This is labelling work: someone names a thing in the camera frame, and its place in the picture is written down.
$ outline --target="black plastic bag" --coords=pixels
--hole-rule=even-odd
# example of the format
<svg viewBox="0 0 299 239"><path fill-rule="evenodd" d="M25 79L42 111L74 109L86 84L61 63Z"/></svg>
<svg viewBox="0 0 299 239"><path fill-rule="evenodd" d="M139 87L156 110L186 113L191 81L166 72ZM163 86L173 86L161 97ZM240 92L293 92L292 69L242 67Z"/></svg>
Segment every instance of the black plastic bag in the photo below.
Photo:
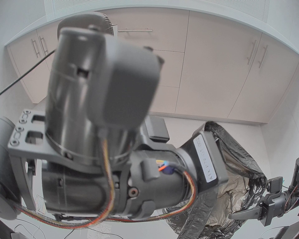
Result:
<svg viewBox="0 0 299 239"><path fill-rule="evenodd" d="M210 131L217 142L229 175L227 184L198 196L193 207L166 221L178 239L229 239L245 220L230 220L228 214L257 206L267 178L250 154L220 125L207 121L197 131ZM185 202L166 208L181 208Z"/></svg>

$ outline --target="trash bag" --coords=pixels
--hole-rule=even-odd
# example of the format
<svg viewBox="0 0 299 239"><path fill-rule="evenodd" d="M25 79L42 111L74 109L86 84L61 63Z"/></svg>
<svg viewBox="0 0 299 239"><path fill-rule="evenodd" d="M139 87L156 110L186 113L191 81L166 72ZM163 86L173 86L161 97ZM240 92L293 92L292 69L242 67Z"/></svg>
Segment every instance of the trash bag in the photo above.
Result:
<svg viewBox="0 0 299 239"><path fill-rule="evenodd" d="M245 220L231 220L228 214L257 206L267 178L250 154L216 122L207 121L197 131L212 132L229 180L199 195L191 209L166 222L179 235L178 239L229 239ZM185 203L163 209L163 213L177 210Z"/></svg>

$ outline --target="white countertop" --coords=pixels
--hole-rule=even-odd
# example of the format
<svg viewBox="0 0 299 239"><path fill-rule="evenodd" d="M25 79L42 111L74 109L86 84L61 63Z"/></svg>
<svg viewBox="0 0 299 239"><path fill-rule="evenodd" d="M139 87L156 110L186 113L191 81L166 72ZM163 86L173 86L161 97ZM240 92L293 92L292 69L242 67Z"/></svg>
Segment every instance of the white countertop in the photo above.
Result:
<svg viewBox="0 0 299 239"><path fill-rule="evenodd" d="M255 28L267 35L270 35L299 54L299 50L286 37L284 37L282 34L280 34L277 30L275 30L273 27L271 27L269 24L265 23L264 21L259 20L256 17L253 17L249 14L246 14L234 8L227 7L214 2L205 1L205 0L168 0L168 1L167 0L109 0L109 1L101 1L100 3L96 5L93 4L90 7L87 6L87 8L90 9L86 9L85 11L98 11L103 9L121 8L121 7L168 7L168 8L178 8L178 9L203 12L203 13L220 16L236 22L240 22L242 24ZM5 45L9 44L13 40L17 39L18 37L34 29L37 29L48 23L60 20L66 16L56 18L49 22L47 22L46 16L44 16L38 19L37 21L35 21L34 23L30 24L28 27L26 27L19 33L17 33Z"/></svg>

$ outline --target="chair backrest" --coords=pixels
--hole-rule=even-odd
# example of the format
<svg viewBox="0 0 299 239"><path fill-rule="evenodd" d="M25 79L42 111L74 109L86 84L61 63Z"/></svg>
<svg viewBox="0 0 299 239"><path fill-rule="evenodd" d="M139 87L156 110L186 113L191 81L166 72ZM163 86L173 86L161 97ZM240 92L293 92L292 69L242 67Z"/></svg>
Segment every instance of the chair backrest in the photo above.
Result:
<svg viewBox="0 0 299 239"><path fill-rule="evenodd" d="M112 24L105 14L99 12L87 12L64 18L58 24L57 38L59 38L60 30L63 27L88 28L91 24L100 27L102 32L113 35Z"/></svg>

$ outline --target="drawer handle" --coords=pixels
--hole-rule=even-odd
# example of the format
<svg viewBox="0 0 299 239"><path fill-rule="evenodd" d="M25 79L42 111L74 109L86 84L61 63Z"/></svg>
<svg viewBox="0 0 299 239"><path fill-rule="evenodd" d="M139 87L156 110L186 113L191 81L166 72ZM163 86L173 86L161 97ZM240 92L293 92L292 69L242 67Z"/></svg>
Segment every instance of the drawer handle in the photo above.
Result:
<svg viewBox="0 0 299 239"><path fill-rule="evenodd" d="M255 42L253 42L252 44L253 44L253 49L252 49L251 55L250 55L250 57L247 57L248 65L250 65L250 62L252 60L252 57L253 57L253 54L254 54L254 51L255 51L255 47L257 46L257 40L255 40Z"/></svg>
<svg viewBox="0 0 299 239"><path fill-rule="evenodd" d="M42 40L44 40L44 38L43 38L43 37L40 37L40 36L38 36L38 40L39 40L39 44L40 44L40 46L41 46L41 48L42 48L42 53L44 54L44 56L46 56L46 55L47 55L47 52L48 52L48 50L45 50L45 48L44 48L44 45L42 44Z"/></svg>
<svg viewBox="0 0 299 239"><path fill-rule="evenodd" d="M263 65L263 63L264 63L264 59L265 59L265 57L266 57L266 54L267 54L267 51L268 51L268 47L269 47L268 45L267 45L267 47L264 47L266 50L265 50L265 52L264 52L262 61L259 61L259 63L260 63L260 67L259 67L259 68L261 68L262 65Z"/></svg>
<svg viewBox="0 0 299 239"><path fill-rule="evenodd" d="M132 30L130 30L130 29L125 28L125 30L118 30L118 32L152 32L152 29L146 28L146 29L132 29Z"/></svg>
<svg viewBox="0 0 299 239"><path fill-rule="evenodd" d="M35 40L32 40L32 39L31 39L31 44L32 44L32 47L33 47L33 50L34 50L35 56L38 58L38 54L39 54L39 52L37 52L37 51L36 51L36 49L35 49L35 46L34 46L34 44L33 44L34 42L36 43L36 41L35 41Z"/></svg>

